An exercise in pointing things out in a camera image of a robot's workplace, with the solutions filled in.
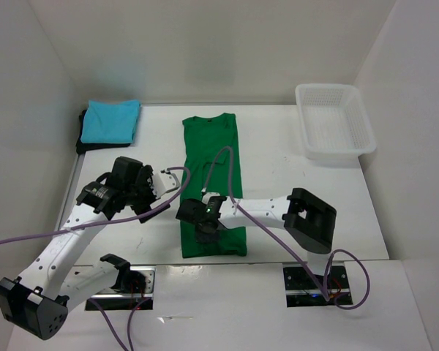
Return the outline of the green t-shirt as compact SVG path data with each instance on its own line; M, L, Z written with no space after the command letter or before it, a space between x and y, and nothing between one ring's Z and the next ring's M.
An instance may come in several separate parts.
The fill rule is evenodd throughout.
M180 200L201 199L201 189L221 195L228 194L229 153L224 152L218 160L215 156L226 146L233 150L232 190L235 198L243 197L239 156L239 134L236 116L223 113L213 118L193 116L182 121L186 159L184 166L190 170L190 182L180 195ZM226 230L218 242L200 244L195 240L194 226L180 223L181 254L184 259L217 255L247 254L247 231L244 227Z

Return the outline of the black t-shirt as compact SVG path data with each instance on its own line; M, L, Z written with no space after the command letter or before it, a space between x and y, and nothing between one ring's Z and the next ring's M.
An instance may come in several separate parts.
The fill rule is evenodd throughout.
M77 155L85 154L88 151L96 151L102 149L111 149L111 148L127 148L131 146L130 143L122 143L122 144L113 144L113 143L83 143L81 141L81 137L83 134L83 122L87 109L83 110L78 116L78 120L80 123L79 135L76 141L76 153Z

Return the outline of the light blue t-shirt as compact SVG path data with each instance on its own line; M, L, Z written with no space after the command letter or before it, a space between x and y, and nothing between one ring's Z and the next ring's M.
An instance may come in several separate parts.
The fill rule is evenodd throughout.
M140 116L141 103L128 100L104 103L89 100L83 117L82 143L132 144Z

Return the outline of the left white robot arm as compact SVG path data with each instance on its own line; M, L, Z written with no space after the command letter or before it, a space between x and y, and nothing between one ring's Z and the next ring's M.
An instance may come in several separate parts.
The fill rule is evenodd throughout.
M72 309L101 290L143 293L145 276L114 254L103 255L85 273L70 276L69 272L115 214L130 207L138 216L153 217L151 204L158 198L153 175L150 165L120 156L111 171L84 186L62 228L63 234L54 237L17 278L0 281L4 319L48 340Z

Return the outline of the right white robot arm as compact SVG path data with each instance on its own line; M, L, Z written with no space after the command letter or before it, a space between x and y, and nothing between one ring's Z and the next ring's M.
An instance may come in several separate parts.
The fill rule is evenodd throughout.
M176 218L194 226L201 244L218 242L229 230L262 224L269 230L286 230L307 253L306 278L313 287L331 279L327 266L332 251L337 211L302 188L290 195L269 199L231 199L215 192L201 200L181 201Z

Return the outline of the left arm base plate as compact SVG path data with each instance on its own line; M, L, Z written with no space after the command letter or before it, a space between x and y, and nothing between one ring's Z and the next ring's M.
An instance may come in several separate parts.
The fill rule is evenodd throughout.
M137 310L151 310L155 273L154 266L132 266L128 279L120 287L105 288L91 296L91 299L95 300L105 311L129 311L141 301L142 304Z

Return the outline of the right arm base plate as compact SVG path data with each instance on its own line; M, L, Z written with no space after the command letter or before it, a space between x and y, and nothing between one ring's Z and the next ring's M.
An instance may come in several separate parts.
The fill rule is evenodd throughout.
M282 268L287 307L352 306L350 285L343 264L333 265L328 280L329 301L299 265L284 265Z

